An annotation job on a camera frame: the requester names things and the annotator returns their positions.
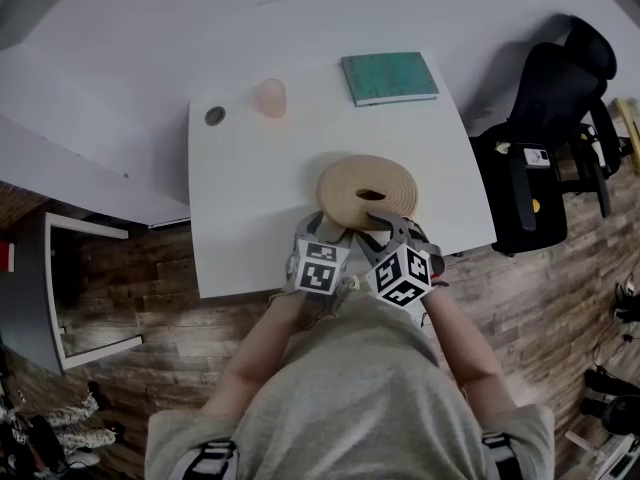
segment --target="notebook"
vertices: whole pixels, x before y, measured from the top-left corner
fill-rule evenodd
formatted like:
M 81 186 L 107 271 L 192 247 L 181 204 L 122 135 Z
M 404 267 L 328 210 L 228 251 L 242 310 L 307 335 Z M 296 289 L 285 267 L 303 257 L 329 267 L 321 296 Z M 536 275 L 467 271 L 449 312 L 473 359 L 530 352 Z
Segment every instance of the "notebook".
M 420 52 L 343 57 L 342 69 L 357 107 L 434 100 L 438 95 L 438 87 Z

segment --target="wooden floor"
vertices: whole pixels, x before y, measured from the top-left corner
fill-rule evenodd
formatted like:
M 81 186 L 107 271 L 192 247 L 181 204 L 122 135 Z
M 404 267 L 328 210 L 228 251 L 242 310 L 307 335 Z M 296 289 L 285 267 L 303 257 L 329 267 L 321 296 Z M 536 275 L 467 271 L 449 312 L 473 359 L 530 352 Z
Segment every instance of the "wooden floor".
M 624 280 L 640 253 L 638 180 L 626 165 L 609 181 L 607 219 L 595 195 L 565 196 L 569 238 L 556 247 L 515 258 L 483 247 L 448 258 L 444 279 L 497 351 L 516 401 L 553 409 L 558 477 L 575 476 L 571 467 L 580 456 L 564 432 L 597 428 L 577 410 L 596 342 L 601 361 L 617 351 L 605 363 L 613 373 L 640 381 L 640 345 L 620 346 L 627 328 L 611 318 L 615 282 Z M 124 444 L 101 451 L 100 468 L 114 478 L 142 478 L 147 418 L 207 399 L 266 297 L 200 300 L 188 226 L 125 242 L 92 239 L 79 254 L 83 293 L 59 318 L 65 346 L 72 352 L 137 333 L 144 344 L 75 368 L 64 379 L 9 354 L 16 373 L 12 390 L 20 388 L 27 407 L 46 410 L 80 400 L 87 380 L 98 381 L 111 404 L 104 418 L 127 429 Z

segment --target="tape roll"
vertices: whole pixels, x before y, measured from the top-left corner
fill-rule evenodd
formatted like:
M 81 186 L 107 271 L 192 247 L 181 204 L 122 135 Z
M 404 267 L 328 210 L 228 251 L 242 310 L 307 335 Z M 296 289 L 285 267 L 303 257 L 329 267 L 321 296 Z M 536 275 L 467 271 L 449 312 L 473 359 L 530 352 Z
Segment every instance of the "tape roll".
M 372 209 L 412 217 L 418 206 L 416 182 L 400 164 L 379 156 L 356 155 L 334 162 L 320 176 L 318 204 L 345 228 L 379 229 L 368 217 Z

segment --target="chair armrest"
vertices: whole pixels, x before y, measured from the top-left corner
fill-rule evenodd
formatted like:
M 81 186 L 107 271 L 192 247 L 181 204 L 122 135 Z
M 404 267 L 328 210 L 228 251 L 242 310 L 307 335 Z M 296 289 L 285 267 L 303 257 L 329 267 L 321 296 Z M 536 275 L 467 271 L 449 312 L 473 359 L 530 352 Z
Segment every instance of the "chair armrest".
M 611 214 L 611 202 L 609 201 L 609 190 L 607 189 L 607 184 L 604 180 L 604 173 L 602 172 L 602 168 L 598 164 L 597 155 L 594 153 L 593 155 L 596 157 L 591 165 L 589 166 L 589 171 L 591 171 L 591 176 L 593 179 L 593 190 L 598 194 L 598 202 L 600 203 L 600 213 L 603 217 L 608 217 Z
M 520 219 L 520 226 L 525 231 L 536 230 L 536 215 L 533 211 L 533 196 L 527 178 L 527 169 L 522 153 L 515 144 L 509 148 L 509 172 L 511 187 L 515 197 L 516 209 Z
M 593 118 L 593 125 L 598 132 L 598 140 L 608 167 L 607 177 L 609 177 L 609 175 L 615 174 L 620 169 L 620 139 L 611 121 L 609 111 L 602 100 L 595 102 L 591 107 L 590 113 Z

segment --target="white wall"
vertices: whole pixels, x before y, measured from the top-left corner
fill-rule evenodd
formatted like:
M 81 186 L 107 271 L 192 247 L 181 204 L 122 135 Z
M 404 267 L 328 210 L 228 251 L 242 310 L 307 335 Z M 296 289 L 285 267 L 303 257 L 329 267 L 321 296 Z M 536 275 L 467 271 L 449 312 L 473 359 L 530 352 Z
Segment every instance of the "white wall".
M 624 0 L 623 10 L 615 0 L 59 0 L 24 39 L 25 58 L 0 59 L 0 73 L 3 63 L 5 73 L 27 65 L 14 87 L 31 69 L 44 73 L 40 94 L 0 97 L 0 111 L 186 201 L 191 100 L 343 55 L 426 47 L 478 131 L 506 117 L 532 44 L 559 35 L 555 25 L 540 30 L 556 13 L 579 15 L 612 43 L 619 74 L 608 97 L 640 94 L 640 31 L 627 14 L 638 2 Z M 36 100 L 64 117 L 43 121 L 30 110 Z M 476 122 L 487 109 L 494 115 Z
M 189 207 L 38 136 L 0 114 L 2 180 L 81 208 L 143 224 L 189 216 Z

